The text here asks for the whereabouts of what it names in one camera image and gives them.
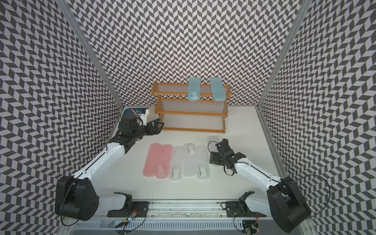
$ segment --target mounting plate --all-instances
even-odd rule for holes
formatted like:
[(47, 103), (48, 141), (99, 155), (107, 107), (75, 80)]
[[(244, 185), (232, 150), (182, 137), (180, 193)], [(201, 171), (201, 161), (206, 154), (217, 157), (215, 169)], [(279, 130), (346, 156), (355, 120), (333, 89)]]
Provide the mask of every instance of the mounting plate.
[[(240, 211), (239, 202), (237, 202), (237, 201), (225, 202), (225, 204), (226, 204), (227, 217), (229, 217), (229, 218), (234, 218), (235, 216), (237, 216), (237, 217), (240, 217), (240, 216), (242, 216), (242, 217), (257, 217), (255, 212), (251, 212), (248, 215), (243, 215)], [(266, 217), (266, 215), (264, 215), (264, 214), (261, 214), (261, 213), (258, 213), (258, 214), (259, 214), (259, 217)]]
[[(145, 218), (146, 212), (149, 209), (149, 202), (133, 202), (132, 209), (137, 209), (141, 215), (137, 215), (137, 218)], [(116, 210), (116, 211), (109, 211), (107, 213), (107, 217), (114, 218), (114, 217), (127, 217), (129, 216), (129, 212), (126, 210)]]

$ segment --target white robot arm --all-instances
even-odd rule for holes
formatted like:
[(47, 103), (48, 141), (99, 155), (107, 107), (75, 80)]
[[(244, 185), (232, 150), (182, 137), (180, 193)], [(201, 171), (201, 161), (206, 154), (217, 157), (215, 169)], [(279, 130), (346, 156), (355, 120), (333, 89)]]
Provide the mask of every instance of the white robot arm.
[(62, 176), (56, 184), (55, 213), (87, 221), (95, 213), (124, 209), (128, 194), (97, 195), (95, 187), (104, 173), (145, 135), (159, 134), (163, 123), (149, 123), (138, 115), (121, 119), (121, 129), (93, 160), (72, 176)]
[(298, 185), (290, 177), (281, 179), (253, 164), (242, 153), (234, 153), (227, 139), (217, 143), (218, 153), (211, 152), (210, 163), (222, 165), (255, 183), (267, 196), (246, 192), (245, 214), (259, 212), (274, 219), (285, 232), (291, 232), (311, 213)]

